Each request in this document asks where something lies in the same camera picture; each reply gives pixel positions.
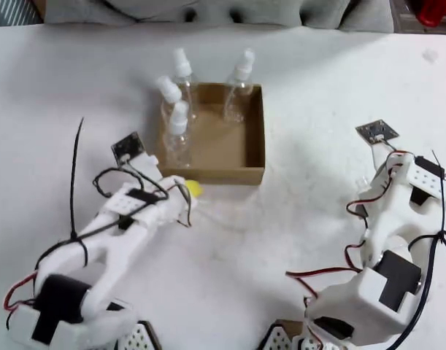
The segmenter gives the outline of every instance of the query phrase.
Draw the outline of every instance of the gray cushion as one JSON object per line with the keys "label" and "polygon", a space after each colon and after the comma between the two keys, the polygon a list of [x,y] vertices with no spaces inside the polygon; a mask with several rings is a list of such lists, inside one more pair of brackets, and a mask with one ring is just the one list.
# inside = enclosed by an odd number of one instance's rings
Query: gray cushion
{"label": "gray cushion", "polygon": [[393,32],[388,0],[47,0],[46,22],[193,21]]}

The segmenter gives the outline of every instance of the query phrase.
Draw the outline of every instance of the robotic arm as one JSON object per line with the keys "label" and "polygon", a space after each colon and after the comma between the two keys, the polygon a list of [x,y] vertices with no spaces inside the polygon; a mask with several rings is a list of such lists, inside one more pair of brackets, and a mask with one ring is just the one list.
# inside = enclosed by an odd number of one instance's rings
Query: robotic arm
{"label": "robotic arm", "polygon": [[359,195],[363,201],[357,209],[369,223],[361,238],[363,270],[311,299],[299,338],[312,339],[314,332],[327,349],[354,348],[386,342],[407,328],[423,293],[431,240],[412,249],[410,243],[438,231],[443,173],[423,157],[404,152],[387,157],[370,188]]}
{"label": "robotic arm", "polygon": [[[156,158],[144,152],[129,164],[156,182],[161,178]],[[158,228],[177,221],[195,203],[182,191],[183,178],[171,176],[158,184],[166,196],[152,184],[143,191],[123,184],[79,234],[83,247],[71,242],[40,262],[34,304],[20,304],[11,318],[9,334],[15,341],[33,349],[85,350],[115,343],[133,330],[139,317],[114,301],[115,288]],[[129,220],[115,224],[132,212]],[[104,266],[92,284],[71,277],[84,267],[85,254],[88,264]]]}

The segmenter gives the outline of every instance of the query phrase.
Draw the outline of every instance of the circuit board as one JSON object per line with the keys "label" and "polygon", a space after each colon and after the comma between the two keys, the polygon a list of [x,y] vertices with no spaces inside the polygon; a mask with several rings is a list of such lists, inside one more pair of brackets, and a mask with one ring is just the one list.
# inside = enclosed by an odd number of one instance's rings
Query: circuit board
{"label": "circuit board", "polygon": [[399,134],[381,119],[375,122],[370,122],[369,124],[358,126],[355,129],[369,144],[378,144],[382,141],[388,141],[399,137]]}
{"label": "circuit board", "polygon": [[131,160],[137,155],[141,155],[145,151],[145,146],[143,146],[142,140],[135,131],[117,144],[113,144],[111,149],[118,166],[122,166],[126,163],[124,159]]}

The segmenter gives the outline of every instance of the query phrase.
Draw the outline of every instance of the black antenna wire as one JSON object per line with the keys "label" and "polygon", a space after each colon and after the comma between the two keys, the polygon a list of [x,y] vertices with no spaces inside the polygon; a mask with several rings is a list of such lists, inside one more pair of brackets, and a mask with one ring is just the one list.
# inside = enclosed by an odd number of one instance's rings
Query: black antenna wire
{"label": "black antenna wire", "polygon": [[82,130],[83,117],[78,125],[77,135],[75,136],[74,144],[74,157],[72,159],[72,175],[70,176],[70,239],[77,239],[78,234],[75,228],[75,215],[74,215],[74,187],[75,187],[75,171],[77,169],[77,153],[78,153],[78,141],[80,140],[80,132]]}

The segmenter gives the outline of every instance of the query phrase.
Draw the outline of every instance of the clear plastic bottle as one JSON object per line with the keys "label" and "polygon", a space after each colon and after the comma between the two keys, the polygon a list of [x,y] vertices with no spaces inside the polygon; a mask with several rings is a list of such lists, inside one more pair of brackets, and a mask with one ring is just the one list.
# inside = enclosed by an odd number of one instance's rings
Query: clear plastic bottle
{"label": "clear plastic bottle", "polygon": [[166,148],[166,165],[170,168],[189,168],[191,148],[188,135],[188,103],[179,101],[174,105],[169,127],[163,136]]}
{"label": "clear plastic bottle", "polygon": [[199,113],[199,81],[192,72],[191,63],[187,59],[187,55],[183,48],[174,50],[174,82],[182,91],[182,99],[188,102],[188,119],[189,125],[192,126]]}
{"label": "clear plastic bottle", "polygon": [[177,102],[182,99],[182,92],[179,87],[171,81],[171,78],[164,75],[156,80],[156,85],[161,91],[163,102],[161,103],[161,117],[163,118],[166,129],[171,118],[172,111]]}
{"label": "clear plastic bottle", "polygon": [[250,107],[253,85],[250,81],[255,53],[246,49],[226,83],[223,118],[227,122],[241,123]]}

